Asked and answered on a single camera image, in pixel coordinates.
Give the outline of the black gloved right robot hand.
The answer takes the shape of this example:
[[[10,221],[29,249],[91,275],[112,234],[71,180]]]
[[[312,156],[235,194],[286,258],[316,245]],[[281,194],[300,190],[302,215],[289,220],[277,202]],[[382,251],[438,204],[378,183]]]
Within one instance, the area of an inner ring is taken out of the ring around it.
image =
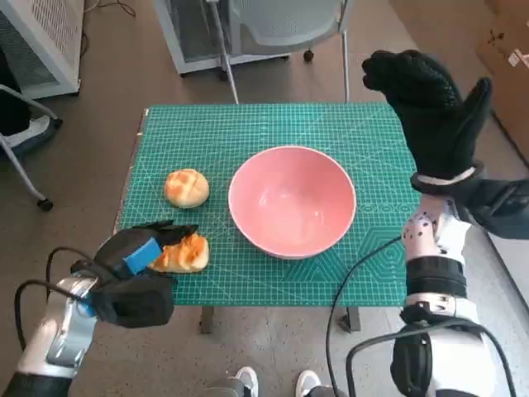
[[[383,94],[397,114],[418,174],[450,180],[471,168],[491,79],[480,78],[462,97],[448,70],[417,50],[377,50],[362,69],[365,87]]]

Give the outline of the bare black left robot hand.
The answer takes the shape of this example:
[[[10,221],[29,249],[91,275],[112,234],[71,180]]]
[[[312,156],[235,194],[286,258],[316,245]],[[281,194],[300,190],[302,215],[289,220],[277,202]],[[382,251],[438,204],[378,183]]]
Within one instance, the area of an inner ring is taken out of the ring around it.
[[[144,272],[162,256],[166,246],[180,243],[197,230],[198,225],[175,225],[173,220],[125,228],[99,247],[94,261],[108,265],[114,275],[124,280]]]

